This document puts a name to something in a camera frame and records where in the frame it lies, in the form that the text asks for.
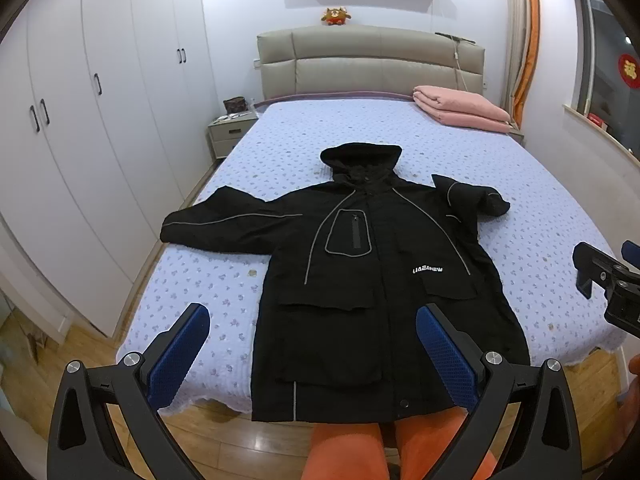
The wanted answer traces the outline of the person's right hand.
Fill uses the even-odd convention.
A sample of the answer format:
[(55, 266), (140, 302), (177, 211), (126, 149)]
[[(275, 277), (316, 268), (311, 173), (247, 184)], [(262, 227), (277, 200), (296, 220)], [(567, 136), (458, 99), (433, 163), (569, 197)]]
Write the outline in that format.
[(628, 372), (636, 376), (640, 375), (640, 354), (637, 354), (629, 361)]

